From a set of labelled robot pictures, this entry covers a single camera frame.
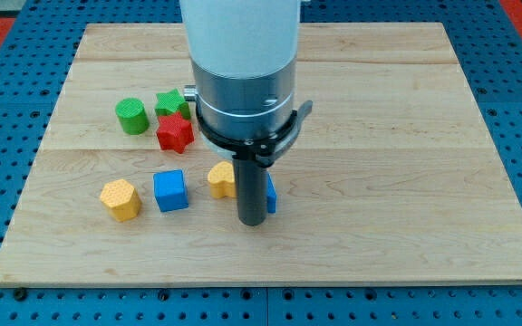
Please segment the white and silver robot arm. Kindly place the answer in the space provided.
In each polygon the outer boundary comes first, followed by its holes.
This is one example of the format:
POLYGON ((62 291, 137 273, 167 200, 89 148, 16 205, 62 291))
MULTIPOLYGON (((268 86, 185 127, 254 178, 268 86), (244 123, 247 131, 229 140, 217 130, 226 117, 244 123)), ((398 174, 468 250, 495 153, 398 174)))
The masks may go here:
POLYGON ((180 0, 202 134, 267 165, 295 142, 300 0, 180 0))

